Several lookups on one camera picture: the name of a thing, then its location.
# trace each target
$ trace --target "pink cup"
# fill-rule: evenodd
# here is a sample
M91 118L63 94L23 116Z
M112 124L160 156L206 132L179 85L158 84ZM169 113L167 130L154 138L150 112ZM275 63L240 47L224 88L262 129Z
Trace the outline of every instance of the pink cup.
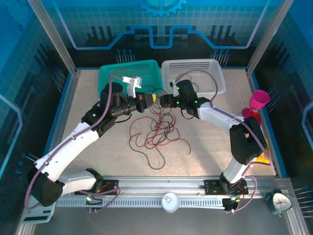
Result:
M249 106L253 110L262 109L269 102L269 95L262 90L256 90L249 101Z

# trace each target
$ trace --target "black wire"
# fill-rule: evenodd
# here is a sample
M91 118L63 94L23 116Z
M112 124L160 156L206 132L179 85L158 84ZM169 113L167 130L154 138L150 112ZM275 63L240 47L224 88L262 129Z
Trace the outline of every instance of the black wire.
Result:
M94 196L91 196L91 198L92 198L94 201L103 202L103 200L102 200L102 199L95 198Z
M190 119L193 119L195 116L191 116L191 117L189 117L189 118L186 118L185 116L184 116L184 114L182 113L182 109L180 109L180 113L181 113L181 115L185 118L185 119L187 119L187 120L190 120Z
M122 122L126 122L126 121L128 121L129 119L131 119L131 117L132 117L132 113L129 115L129 117L128 118L126 118L125 120L122 120L122 121L116 121L115 123L122 123Z
M170 125L173 125L174 123L175 123L175 118L174 118L174 116L172 116L170 113L166 113L166 114L161 114L160 116L164 116L164 115L167 115L167 116L170 116L171 118L172 118L172 121L171 122L169 122L169 121L163 121L163 119L162 119L162 122L167 122L169 125L167 126L167 127L169 127ZM157 127L157 121L155 121L155 120L152 120L152 122L150 123L150 129L152 130L152 131L154 131L155 130L155 128Z
M157 148L157 144L160 143L160 142L163 142L164 140L172 141L172 140L170 140L167 136L168 136L168 134L172 133L175 129L177 130L177 128L173 128L173 129L170 128L170 129L167 131L167 129L168 129L170 126L173 126L173 124L175 123L175 118L174 118L174 116L172 116L172 115L169 115L169 116L172 118L172 122L169 122L169 121L162 121L162 123L164 123L164 122L167 122L167 123L168 123L168 125L165 127L163 133L157 134L156 136L151 136L151 137L147 137L147 138L146 138L144 146L145 146L147 149L153 149L153 148L155 148L155 147ZM150 124L150 128L151 128L152 131L154 131L155 129L152 128L152 123L153 123L153 121L152 121L151 124ZM157 136L160 136L160 135L162 135L162 136L159 138L159 140L157 141L157 143L156 143L152 148L148 148L146 144L149 142L149 139L153 139L153 138L155 138L155 137L157 137Z
M155 102L152 103L152 106L155 107L156 109L164 109L161 105L160 105L160 107L156 107L156 106L155 106Z
M152 88L156 89L154 86L151 86L151 85L144 85L144 86L141 86L141 87L152 87Z
M174 142L174 141L178 141L178 140L180 139L180 133L179 133L179 131L178 131L178 129L177 129L177 128L175 128L175 129L177 130L177 133L178 133L178 138L175 138L175 140L170 140L168 137L166 137L169 141Z
M165 158L164 158L164 156L162 155L162 153L158 150L157 147L156 147L156 149L157 149L157 151L159 152L159 154L161 155L161 157L163 158L163 161L164 161L163 165L162 165L160 168L154 168L154 167L152 167L152 166L150 165L150 161L149 161L149 158L148 158L147 154L145 154L144 152L141 152L141 151L138 151L138 150L133 149L133 147L131 146L131 140L132 140L132 138L133 138L134 136L136 136L136 135L139 135L139 133L134 134L134 135L131 136L130 139L128 140L128 145L129 145L129 147L132 149L132 151L143 154L143 155L146 157L146 159L147 159L147 161L148 161L148 165L149 165L149 167L150 167L151 169L153 169L153 170L160 170L160 169L162 169L162 168L165 166Z
M155 88L155 89L152 91L152 93L154 93L154 92L157 91L157 90L162 90L162 91L164 91L166 94L168 94L163 88Z

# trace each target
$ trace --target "work surface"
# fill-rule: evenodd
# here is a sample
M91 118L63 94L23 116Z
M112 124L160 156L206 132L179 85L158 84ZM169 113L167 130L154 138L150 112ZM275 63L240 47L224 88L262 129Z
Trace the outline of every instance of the work surface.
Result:
M241 115L241 110L248 107L252 95L245 70L223 70L226 91L214 100L221 108L236 115ZM98 70L82 70L77 88L68 115L63 138L68 136L81 121L98 96ZM213 124L193 118L184 119L179 109L173 109L171 114L177 118L175 127L179 130L180 137L187 140L172 142L160 146L166 163L164 168L153 170L147 164L143 154L134 152L129 147L129 129L132 121L143 116L157 118L157 115L146 110L144 114L134 112L132 118L124 123L117 123L99 140L86 148L66 169L66 173L74 173L86 168L93 168L102 175L114 176L218 176L230 163L229 134L216 128ZM143 119L134 124L132 134L150 132L151 121ZM172 133L170 138L177 138ZM143 143L143 138L138 138L138 143ZM158 168L162 166L163 159L156 149L148 150L137 148L134 140L131 142L134 149L147 154L150 164ZM270 166L256 165L247 175L275 175Z

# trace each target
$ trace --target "white robotic arm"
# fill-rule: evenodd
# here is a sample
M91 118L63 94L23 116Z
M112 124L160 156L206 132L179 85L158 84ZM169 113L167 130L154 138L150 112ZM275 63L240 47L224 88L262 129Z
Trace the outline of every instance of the white robotic arm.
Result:
M233 158L227 169L220 176L220 184L225 193L240 183L243 173L262 150L245 128L247 125L266 148L266 141L257 120L253 117L243 118L231 114L204 97L198 98L189 80L172 82L174 94L160 98L162 107L181 108L194 117L208 121L229 133Z
M135 87L140 87L138 77L123 79L129 82L129 95L123 95L122 85L112 83L112 98L109 100L108 112L103 118L102 114L109 99L108 85L101 92L100 101L82 117L82 122L68 137L34 164L24 164L24 184L29 186L31 181L34 182L31 185L31 194L44 207L52 205L59 197L70 192L98 192L102 188L103 177L93 169L72 175L63 175L62 172L86 147L113 127L117 117L130 115L133 111L143 113L155 101L155 95L134 92Z

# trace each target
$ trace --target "metal bracket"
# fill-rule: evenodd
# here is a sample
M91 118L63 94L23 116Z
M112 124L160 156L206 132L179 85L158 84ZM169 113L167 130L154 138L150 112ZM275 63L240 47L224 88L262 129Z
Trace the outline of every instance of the metal bracket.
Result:
M241 195L244 192L248 195L248 187L245 180L241 180L238 184L234 185L229 193L225 193L221 187L220 180L204 180L204 186L200 186L205 190L205 195Z
M103 179L102 180L102 189L101 189L100 192L106 192L106 191L113 190L113 189L116 189L116 188L118 188L118 180L106 180L106 179ZM75 195L85 195L84 193L81 193L81 192L75 192L74 194ZM110 192L107 195L116 195L116 194L117 194L117 191Z
M132 98L136 98L136 88L141 88L141 77L122 77L123 82L128 83L127 85L127 95L131 96Z

